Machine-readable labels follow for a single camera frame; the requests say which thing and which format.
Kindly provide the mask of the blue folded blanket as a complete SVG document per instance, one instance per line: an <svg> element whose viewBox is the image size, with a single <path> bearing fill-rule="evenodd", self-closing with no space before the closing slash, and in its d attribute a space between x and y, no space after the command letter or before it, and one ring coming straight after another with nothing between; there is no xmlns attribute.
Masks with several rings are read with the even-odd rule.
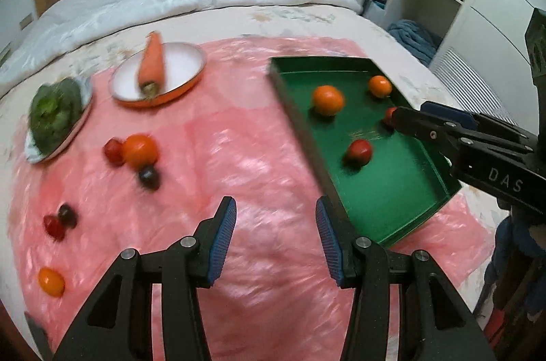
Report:
<svg viewBox="0 0 546 361"><path fill-rule="evenodd" d="M429 68L443 40L442 37L409 19L389 24L387 32L426 68Z"/></svg>

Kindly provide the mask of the orange rimmed white plate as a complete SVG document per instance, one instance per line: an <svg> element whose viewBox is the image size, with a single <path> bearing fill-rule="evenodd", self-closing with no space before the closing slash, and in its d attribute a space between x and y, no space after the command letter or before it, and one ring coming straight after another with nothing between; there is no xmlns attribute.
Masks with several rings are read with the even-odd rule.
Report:
<svg viewBox="0 0 546 361"><path fill-rule="evenodd" d="M146 100L137 84L143 51L123 61L112 74L109 90L112 98L130 109L148 109L167 104L191 90L202 78L206 65L204 51L193 44L169 42L164 45L166 82L164 91Z"/></svg>

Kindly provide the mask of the red fruit pair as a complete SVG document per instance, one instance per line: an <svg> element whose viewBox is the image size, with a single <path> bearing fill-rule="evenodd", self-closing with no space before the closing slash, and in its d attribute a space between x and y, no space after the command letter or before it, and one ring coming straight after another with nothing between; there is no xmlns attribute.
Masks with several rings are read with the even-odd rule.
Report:
<svg viewBox="0 0 546 361"><path fill-rule="evenodd" d="M43 228L55 241L61 242L65 238L66 229L58 216L46 215L43 217Z"/></svg>

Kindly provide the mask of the green rectangular tray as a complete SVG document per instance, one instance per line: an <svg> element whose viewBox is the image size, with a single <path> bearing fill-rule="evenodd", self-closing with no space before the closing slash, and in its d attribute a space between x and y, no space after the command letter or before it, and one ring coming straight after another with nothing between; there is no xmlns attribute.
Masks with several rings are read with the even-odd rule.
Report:
<svg viewBox="0 0 546 361"><path fill-rule="evenodd" d="M368 58L277 57L268 77L323 194L355 229L391 246L431 218L460 190L448 161L431 146L384 125L390 107L406 107L399 90L384 100L368 91L368 81L381 71ZM315 112L316 87L333 86L345 97L335 116ZM373 147L366 166L345 153L352 141Z"/></svg>

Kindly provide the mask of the black smartphone red case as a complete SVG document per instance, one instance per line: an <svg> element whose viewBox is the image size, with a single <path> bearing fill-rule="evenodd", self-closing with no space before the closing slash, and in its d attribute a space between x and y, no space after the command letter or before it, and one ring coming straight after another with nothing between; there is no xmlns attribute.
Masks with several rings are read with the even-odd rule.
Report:
<svg viewBox="0 0 546 361"><path fill-rule="evenodd" d="M45 329L30 315L30 313L24 312L24 317L27 321L34 344L36 344L42 360L52 361L54 354L49 345L49 339Z"/></svg>

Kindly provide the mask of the dark plum pair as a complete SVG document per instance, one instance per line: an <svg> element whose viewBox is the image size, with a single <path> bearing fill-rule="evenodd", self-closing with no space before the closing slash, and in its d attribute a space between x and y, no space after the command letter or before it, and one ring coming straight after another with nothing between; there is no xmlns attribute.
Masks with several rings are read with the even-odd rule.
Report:
<svg viewBox="0 0 546 361"><path fill-rule="evenodd" d="M78 225L78 214L67 203L59 207L57 218L65 228L74 229Z"/></svg>

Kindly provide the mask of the green leafy vegetable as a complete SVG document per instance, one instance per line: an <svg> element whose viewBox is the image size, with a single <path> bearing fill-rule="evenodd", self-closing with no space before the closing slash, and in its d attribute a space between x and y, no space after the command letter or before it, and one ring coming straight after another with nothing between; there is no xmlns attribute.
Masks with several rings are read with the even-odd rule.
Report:
<svg viewBox="0 0 546 361"><path fill-rule="evenodd" d="M29 129L35 146L50 155L82 117L81 89L73 78L38 88L30 103Z"/></svg>

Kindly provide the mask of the left wall socket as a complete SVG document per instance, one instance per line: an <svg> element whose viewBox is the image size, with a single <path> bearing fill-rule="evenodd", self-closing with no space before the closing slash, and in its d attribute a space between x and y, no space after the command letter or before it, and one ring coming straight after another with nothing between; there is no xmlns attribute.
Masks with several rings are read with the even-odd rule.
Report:
<svg viewBox="0 0 546 361"><path fill-rule="evenodd" d="M24 30L26 27L28 27L32 22L34 21L33 14L27 14L20 22L19 22L19 29Z"/></svg>

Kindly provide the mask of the white patterned plate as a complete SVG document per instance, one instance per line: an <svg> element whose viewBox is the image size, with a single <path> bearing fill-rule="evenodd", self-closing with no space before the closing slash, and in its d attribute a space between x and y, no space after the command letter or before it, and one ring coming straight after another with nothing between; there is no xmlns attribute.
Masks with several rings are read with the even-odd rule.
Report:
<svg viewBox="0 0 546 361"><path fill-rule="evenodd" d="M75 79L78 82L81 89L83 105L82 117L79 119L78 122L75 123L68 137L50 155L43 155L42 153L40 153L40 150L38 150L38 148L35 146L32 133L29 129L28 116L28 131L25 138L24 153L27 161L31 164L38 164L47 160L53 160L56 156L63 152L82 129L82 126L89 117L89 114L91 112L92 99L94 98L94 89L92 88L91 78L89 78L88 76L75 76L71 78Z"/></svg>

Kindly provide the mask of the orange carrot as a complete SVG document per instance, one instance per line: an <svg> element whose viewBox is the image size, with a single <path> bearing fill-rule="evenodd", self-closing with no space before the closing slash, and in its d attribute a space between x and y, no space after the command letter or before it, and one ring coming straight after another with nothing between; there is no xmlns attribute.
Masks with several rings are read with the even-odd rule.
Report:
<svg viewBox="0 0 546 361"><path fill-rule="evenodd" d="M166 82L164 48L159 32L148 35L143 58L137 74L137 84L143 96L152 100L163 90Z"/></svg>

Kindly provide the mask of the small orange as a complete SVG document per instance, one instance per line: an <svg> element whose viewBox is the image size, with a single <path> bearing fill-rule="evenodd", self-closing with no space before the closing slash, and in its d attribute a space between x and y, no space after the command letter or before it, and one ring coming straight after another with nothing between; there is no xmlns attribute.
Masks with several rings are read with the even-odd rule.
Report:
<svg viewBox="0 0 546 361"><path fill-rule="evenodd" d="M148 134L132 134L122 143L121 156L134 171L155 164L159 159L156 141Z"/></svg>
<svg viewBox="0 0 546 361"><path fill-rule="evenodd" d="M368 81L369 92L378 99L385 99L392 92L392 83L383 75L375 75Z"/></svg>
<svg viewBox="0 0 546 361"><path fill-rule="evenodd" d="M62 297L66 289L66 282L63 276L48 267L40 269L38 283L46 294L56 298Z"/></svg>

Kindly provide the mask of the pink plastic sheet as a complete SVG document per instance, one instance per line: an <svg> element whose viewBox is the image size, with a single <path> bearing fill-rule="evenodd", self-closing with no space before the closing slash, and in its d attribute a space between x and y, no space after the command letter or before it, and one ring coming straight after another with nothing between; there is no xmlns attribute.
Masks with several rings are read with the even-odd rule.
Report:
<svg viewBox="0 0 546 361"><path fill-rule="evenodd" d="M111 73L95 75L95 103L82 131L57 159L27 162L25 125L14 138L9 235L27 312L60 344L70 323L125 248L162 250L237 202L236 229L214 287L199 293L216 360L336 360L352 294L329 276L315 223L319 191L268 82L277 56L361 56L343 39L227 39L204 45L204 77L182 99L131 111L109 95ZM124 162L103 154L111 138L148 134L157 143L158 190L143 188ZM62 204L78 225L55 241L43 217ZM38 283L59 272L62 297Z"/></svg>

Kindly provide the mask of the large orange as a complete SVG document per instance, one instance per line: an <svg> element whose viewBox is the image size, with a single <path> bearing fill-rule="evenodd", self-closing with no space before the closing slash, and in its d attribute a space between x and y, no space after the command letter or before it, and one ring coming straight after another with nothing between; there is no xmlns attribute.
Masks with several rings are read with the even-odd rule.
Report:
<svg viewBox="0 0 546 361"><path fill-rule="evenodd" d="M322 116L337 115L345 106L345 97L338 88L333 86L316 87L312 94L313 108Z"/></svg>

